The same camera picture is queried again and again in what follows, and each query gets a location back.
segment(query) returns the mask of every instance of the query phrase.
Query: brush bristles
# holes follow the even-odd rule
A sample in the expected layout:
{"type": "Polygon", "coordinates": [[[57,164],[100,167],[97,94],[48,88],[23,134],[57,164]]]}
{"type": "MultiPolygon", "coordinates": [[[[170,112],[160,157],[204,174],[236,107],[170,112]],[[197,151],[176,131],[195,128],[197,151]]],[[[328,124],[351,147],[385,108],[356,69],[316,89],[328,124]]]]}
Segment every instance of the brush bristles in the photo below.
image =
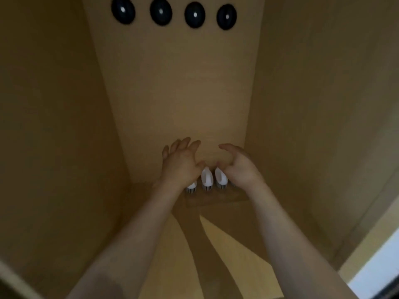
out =
{"type": "Polygon", "coordinates": [[[217,181],[216,181],[216,185],[217,185],[217,187],[218,187],[219,189],[222,189],[222,190],[224,190],[224,189],[227,188],[227,185],[221,185],[221,184],[219,184],[217,181]]]}
{"type": "Polygon", "coordinates": [[[195,191],[197,191],[197,188],[193,188],[193,189],[186,188],[186,192],[189,193],[189,194],[192,194],[195,191]]]}
{"type": "Polygon", "coordinates": [[[202,189],[204,189],[204,191],[211,191],[212,190],[212,186],[204,186],[204,185],[202,185],[202,189]]]}

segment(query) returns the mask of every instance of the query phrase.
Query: white brush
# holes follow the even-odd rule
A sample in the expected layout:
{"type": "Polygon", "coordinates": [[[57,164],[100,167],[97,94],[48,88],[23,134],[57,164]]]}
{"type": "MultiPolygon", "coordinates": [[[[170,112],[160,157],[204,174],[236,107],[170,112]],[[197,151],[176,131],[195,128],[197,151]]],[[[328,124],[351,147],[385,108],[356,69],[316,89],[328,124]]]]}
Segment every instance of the white brush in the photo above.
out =
{"type": "Polygon", "coordinates": [[[194,193],[197,190],[197,181],[194,181],[190,186],[186,188],[187,193],[194,193]]]}
{"type": "Polygon", "coordinates": [[[213,186],[213,175],[209,167],[205,167],[201,173],[202,189],[211,191],[213,186]]]}
{"type": "Polygon", "coordinates": [[[216,177],[216,185],[219,189],[226,189],[227,184],[229,183],[229,179],[227,178],[226,174],[219,168],[215,170],[215,177],[216,177]]]}

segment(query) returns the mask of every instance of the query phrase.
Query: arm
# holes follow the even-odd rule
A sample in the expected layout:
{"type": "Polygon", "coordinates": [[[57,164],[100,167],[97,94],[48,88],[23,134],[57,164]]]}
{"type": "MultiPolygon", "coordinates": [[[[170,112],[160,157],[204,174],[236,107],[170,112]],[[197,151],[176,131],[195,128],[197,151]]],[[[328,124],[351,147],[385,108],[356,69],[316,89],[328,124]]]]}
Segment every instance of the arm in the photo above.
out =
{"type": "Polygon", "coordinates": [[[163,165],[149,201],[101,253],[67,297],[68,299],[138,298],[162,228],[181,191],[201,175],[196,164],[200,141],[177,140],[162,151],[163,165]]]}
{"type": "Polygon", "coordinates": [[[233,155],[232,165],[219,163],[218,166],[252,201],[284,296],[287,299],[357,299],[280,206],[247,154],[231,144],[219,147],[233,155]]]}

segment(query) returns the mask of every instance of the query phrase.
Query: right hand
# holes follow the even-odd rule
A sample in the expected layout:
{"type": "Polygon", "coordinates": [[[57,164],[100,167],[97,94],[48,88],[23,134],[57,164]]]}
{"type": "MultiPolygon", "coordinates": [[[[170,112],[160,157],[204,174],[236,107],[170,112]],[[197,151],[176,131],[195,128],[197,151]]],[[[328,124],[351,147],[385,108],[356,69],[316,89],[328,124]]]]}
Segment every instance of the right hand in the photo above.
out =
{"type": "Polygon", "coordinates": [[[246,192],[255,186],[265,183],[261,173],[241,147],[224,143],[220,144],[219,148],[226,150],[233,156],[231,165],[226,165],[220,161],[217,162],[219,169],[226,174],[232,183],[246,192]]]}

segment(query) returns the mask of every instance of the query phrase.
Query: light patch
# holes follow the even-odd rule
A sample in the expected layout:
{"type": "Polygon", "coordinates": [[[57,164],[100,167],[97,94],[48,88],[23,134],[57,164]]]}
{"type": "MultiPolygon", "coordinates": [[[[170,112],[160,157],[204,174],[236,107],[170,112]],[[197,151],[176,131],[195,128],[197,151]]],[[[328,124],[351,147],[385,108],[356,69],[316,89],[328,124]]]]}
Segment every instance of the light patch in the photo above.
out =
{"type": "Polygon", "coordinates": [[[229,269],[244,299],[282,297],[272,266],[223,232],[204,217],[200,217],[206,235],[229,269]]]}
{"type": "Polygon", "coordinates": [[[194,259],[177,220],[169,216],[139,299],[203,299],[194,259]]]}

